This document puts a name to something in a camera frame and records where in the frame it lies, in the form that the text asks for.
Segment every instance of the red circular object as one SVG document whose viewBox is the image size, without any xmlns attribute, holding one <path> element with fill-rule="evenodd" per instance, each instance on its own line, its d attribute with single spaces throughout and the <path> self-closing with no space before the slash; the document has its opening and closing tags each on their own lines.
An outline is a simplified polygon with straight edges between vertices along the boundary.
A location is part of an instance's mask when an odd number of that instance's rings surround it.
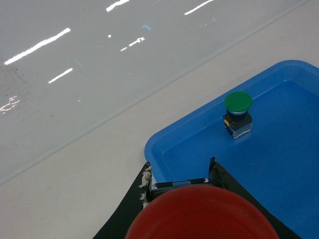
<svg viewBox="0 0 319 239">
<path fill-rule="evenodd" d="M 185 186 L 153 200 L 133 221 L 126 239 L 278 239 L 251 203 L 225 189 Z"/>
</svg>

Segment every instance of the blue tray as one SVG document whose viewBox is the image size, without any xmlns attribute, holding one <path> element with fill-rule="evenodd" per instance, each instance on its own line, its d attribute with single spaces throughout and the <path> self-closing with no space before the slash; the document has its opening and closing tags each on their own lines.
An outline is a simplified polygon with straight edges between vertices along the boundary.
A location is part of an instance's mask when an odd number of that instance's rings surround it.
<svg viewBox="0 0 319 239">
<path fill-rule="evenodd" d="M 253 98 L 251 132 L 224 128 L 232 91 Z M 280 62 L 153 135 L 145 147 L 158 182 L 207 177 L 223 167 L 302 238 L 319 235 L 319 69 Z"/>
</svg>

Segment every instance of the table surface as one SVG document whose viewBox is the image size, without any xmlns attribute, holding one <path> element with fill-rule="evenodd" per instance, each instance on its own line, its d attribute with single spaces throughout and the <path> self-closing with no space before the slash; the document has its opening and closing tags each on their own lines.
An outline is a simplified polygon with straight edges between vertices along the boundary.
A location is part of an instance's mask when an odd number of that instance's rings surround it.
<svg viewBox="0 0 319 239">
<path fill-rule="evenodd" d="M 0 3 L 0 184 L 306 1 Z"/>
<path fill-rule="evenodd" d="M 0 237 L 92 238 L 154 133 L 279 61 L 319 66 L 318 11 L 305 3 L 0 185 Z"/>
</svg>

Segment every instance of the green button cap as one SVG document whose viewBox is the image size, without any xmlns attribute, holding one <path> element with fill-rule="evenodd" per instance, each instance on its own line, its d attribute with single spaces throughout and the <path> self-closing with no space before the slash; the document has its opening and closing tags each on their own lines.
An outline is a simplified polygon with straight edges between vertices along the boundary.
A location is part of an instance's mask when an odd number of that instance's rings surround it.
<svg viewBox="0 0 319 239">
<path fill-rule="evenodd" d="M 230 112 L 240 113 L 247 111 L 253 103 L 251 96 L 243 91 L 235 91 L 228 94 L 224 104 Z"/>
</svg>

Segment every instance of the white table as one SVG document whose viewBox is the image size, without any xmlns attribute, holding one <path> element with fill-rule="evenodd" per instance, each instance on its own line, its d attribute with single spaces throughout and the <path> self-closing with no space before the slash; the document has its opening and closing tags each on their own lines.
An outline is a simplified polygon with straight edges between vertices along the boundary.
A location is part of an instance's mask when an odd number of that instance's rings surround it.
<svg viewBox="0 0 319 239">
<path fill-rule="evenodd" d="M 0 185 L 0 238 L 92 238 L 154 133 L 279 61 L 319 67 L 318 12 L 307 2 Z"/>
</svg>

